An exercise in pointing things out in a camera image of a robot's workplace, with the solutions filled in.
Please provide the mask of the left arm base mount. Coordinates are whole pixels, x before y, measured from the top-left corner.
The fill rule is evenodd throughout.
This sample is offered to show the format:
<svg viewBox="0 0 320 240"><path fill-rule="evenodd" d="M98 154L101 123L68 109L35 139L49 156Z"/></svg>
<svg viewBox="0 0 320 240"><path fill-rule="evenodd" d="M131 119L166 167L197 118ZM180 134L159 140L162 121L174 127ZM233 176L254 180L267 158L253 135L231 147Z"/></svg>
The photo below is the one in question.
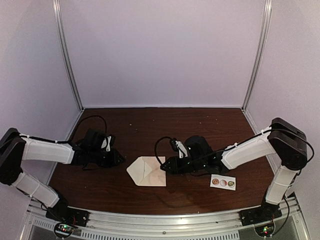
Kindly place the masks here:
<svg viewBox="0 0 320 240"><path fill-rule="evenodd" d="M86 227L89 220L89 212L68 207L66 216L61 216L52 208L48 208L45 217L71 226Z"/></svg>

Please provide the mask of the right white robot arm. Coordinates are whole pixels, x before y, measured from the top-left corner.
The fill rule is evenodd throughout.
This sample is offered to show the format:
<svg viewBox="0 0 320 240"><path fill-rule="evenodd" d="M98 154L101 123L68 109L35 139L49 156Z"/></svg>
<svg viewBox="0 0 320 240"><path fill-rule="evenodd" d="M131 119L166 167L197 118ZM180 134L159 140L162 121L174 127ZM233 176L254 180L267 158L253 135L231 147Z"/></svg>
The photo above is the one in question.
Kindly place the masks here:
<svg viewBox="0 0 320 240"><path fill-rule="evenodd" d="M256 210L259 220L268 220L278 209L286 191L296 176L312 160L307 149L312 145L303 131L280 117L258 134L219 150L213 150L200 135L184 142L169 137L169 143L177 156L161 161L160 169L171 175L206 171L209 174L225 174L256 159L277 155L280 165L267 188L261 206Z"/></svg>

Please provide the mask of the beige paper envelope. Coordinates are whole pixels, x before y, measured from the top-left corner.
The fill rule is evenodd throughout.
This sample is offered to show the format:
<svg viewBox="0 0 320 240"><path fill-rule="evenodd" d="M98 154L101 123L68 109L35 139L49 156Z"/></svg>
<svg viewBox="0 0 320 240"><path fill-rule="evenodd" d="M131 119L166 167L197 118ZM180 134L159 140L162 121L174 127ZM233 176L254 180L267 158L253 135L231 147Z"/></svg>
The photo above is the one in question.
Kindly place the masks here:
<svg viewBox="0 0 320 240"><path fill-rule="evenodd" d="M155 156L140 156L126 172L138 187L166 187L166 172L160 166Z"/></svg>

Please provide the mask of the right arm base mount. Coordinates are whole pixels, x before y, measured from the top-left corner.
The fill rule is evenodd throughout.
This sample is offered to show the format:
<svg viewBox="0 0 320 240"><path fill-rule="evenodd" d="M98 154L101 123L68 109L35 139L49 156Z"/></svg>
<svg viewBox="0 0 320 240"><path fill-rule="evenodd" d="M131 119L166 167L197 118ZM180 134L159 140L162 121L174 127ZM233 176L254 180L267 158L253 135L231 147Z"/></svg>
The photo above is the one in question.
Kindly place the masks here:
<svg viewBox="0 0 320 240"><path fill-rule="evenodd" d="M262 222L268 222L274 218L282 216L281 210L278 207L254 207L239 212L239 217L242 226L256 225Z"/></svg>

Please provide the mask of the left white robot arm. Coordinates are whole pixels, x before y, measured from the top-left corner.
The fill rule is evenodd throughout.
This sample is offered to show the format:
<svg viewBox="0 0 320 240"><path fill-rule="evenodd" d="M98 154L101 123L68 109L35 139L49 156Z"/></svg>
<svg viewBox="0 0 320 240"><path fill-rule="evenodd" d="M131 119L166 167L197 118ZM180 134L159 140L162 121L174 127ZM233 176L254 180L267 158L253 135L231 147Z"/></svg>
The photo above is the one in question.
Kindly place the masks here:
<svg viewBox="0 0 320 240"><path fill-rule="evenodd" d="M0 140L0 182L13 186L50 209L61 222L72 218L65 198L53 188L26 173L23 161L55 162L72 166L95 164L112 168L125 162L113 145L114 135L90 128L78 142L49 140L23 135L10 128Z"/></svg>

